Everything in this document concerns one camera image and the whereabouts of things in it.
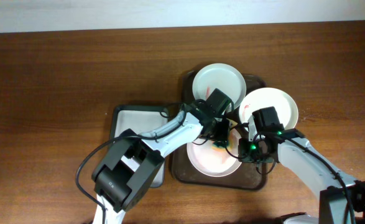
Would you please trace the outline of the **green and yellow sponge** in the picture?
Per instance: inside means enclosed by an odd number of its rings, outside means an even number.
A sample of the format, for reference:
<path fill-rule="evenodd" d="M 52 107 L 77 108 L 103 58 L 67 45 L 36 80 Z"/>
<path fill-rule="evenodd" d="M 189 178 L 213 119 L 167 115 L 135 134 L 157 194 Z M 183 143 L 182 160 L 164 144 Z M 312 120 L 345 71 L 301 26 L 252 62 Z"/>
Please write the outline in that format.
<path fill-rule="evenodd" d="M 211 148 L 217 151 L 230 151 L 233 148 L 233 142 L 230 140 L 214 141 L 211 145 Z"/>

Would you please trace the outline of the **pink white plate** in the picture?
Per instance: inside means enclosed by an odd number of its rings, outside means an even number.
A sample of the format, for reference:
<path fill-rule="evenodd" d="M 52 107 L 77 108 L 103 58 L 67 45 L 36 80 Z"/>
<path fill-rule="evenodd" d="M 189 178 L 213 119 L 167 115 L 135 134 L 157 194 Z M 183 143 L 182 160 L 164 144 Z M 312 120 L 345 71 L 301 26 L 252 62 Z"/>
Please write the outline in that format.
<path fill-rule="evenodd" d="M 196 170 L 210 177 L 230 175 L 242 164 L 212 140 L 197 139 L 188 143 L 187 155 Z"/>

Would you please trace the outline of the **cream white plate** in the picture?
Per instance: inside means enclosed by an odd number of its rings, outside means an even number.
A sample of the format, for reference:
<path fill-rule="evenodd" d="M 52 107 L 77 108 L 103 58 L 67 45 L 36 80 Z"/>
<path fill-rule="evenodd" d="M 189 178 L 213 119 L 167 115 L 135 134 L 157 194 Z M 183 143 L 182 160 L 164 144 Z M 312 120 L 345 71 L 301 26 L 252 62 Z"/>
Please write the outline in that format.
<path fill-rule="evenodd" d="M 284 129 L 292 129 L 298 122 L 298 107 L 293 98 L 276 88 L 259 88 L 246 95 L 239 106 L 239 120 L 248 122 L 253 112 L 273 106 Z"/>

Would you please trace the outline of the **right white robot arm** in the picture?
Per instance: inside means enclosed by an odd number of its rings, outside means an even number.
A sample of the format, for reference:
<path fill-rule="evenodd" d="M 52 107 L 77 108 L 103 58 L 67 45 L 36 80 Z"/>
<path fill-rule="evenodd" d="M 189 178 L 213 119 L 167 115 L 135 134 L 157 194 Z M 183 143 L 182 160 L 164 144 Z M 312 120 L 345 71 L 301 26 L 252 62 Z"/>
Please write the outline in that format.
<path fill-rule="evenodd" d="M 291 213 L 276 218 L 276 223 L 365 223 L 365 181 L 338 169 L 299 130 L 284 127 L 274 107 L 253 112 L 240 125 L 248 129 L 249 136 L 239 140 L 239 161 L 281 164 L 319 202 L 317 217 Z"/>

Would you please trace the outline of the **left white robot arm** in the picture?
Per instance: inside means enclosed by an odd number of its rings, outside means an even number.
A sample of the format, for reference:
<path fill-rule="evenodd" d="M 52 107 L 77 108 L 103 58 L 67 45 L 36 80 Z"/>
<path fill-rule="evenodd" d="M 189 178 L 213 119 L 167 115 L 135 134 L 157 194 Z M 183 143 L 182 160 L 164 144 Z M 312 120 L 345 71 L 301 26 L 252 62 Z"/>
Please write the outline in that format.
<path fill-rule="evenodd" d="M 233 105 L 215 89 L 205 100 L 182 103 L 176 117 L 159 128 L 140 134 L 127 129 L 110 140 L 111 147 L 91 175 L 102 223 L 121 223 L 149 190 L 165 158 L 180 146 L 200 137 L 226 141 L 224 114 Z"/>

